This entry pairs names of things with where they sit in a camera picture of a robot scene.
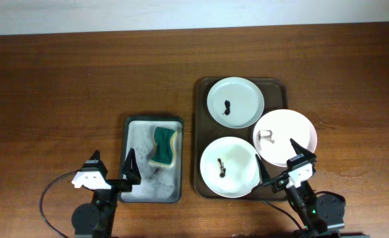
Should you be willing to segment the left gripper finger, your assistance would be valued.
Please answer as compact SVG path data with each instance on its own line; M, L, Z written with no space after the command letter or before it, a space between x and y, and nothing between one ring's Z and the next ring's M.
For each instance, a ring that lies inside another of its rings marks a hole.
M125 158L122 175L125 180L128 180L131 184L141 184L141 174L137 166L137 160L135 156L134 148L131 148Z
M96 150L89 160L81 168L82 176L85 179L106 179L108 170L100 159L100 152Z

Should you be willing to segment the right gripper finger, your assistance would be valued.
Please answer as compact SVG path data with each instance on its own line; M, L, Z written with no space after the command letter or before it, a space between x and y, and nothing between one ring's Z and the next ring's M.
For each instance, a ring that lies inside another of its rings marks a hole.
M258 163L259 173L260 173L260 183L267 183L270 180L270 175L266 170L265 165L262 162L261 157L258 154L255 154L256 161Z
M313 152L303 148L293 138L290 139L290 142L296 155L287 160L288 167L302 167L309 163L315 166L317 156Z

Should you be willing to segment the pink plate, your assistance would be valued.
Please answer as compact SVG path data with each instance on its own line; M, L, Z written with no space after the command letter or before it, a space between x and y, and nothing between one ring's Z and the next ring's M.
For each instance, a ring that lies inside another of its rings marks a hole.
M262 116L254 126L252 140L258 154L268 163L286 167L296 155L290 140L314 152L317 133L312 122L294 110L279 109Z

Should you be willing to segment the green and yellow sponge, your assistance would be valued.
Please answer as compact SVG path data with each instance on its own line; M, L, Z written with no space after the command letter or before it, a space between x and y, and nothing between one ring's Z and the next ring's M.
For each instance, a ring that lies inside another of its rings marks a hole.
M174 142L178 135L176 130L156 127L153 134L154 153L149 162L162 167L171 167L176 158Z

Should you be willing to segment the cream white plate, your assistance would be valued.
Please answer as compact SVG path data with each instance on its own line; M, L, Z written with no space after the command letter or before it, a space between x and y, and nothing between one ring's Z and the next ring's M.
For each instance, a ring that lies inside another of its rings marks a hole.
M244 139L216 139L201 154L201 177L215 194L225 198L241 198L260 181L256 155L256 149Z

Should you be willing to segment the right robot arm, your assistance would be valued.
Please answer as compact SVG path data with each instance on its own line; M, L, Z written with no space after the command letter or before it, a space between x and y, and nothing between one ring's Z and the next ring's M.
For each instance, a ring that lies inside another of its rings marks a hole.
M252 189L252 195L264 204L287 214L285 210L256 194L257 190L268 186L274 194L284 191L290 207L304 224L300 226L298 221L294 221L298 227L295 231L296 237L341 237L340 230L345 227L345 198L333 192L315 192L312 189L308 179L316 172L316 155L294 139L290 139L290 142L296 155L287 160L287 169L280 175L271 178L261 159L256 159L260 183Z

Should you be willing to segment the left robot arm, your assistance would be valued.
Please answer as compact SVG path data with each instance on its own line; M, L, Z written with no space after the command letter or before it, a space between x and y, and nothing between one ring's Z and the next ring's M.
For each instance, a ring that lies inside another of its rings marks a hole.
M107 179L108 170L96 150L71 181L75 188L85 187L93 191L92 201L75 209L71 223L75 237L111 237L118 195L131 192L141 184L134 149L130 149L122 168L125 178Z

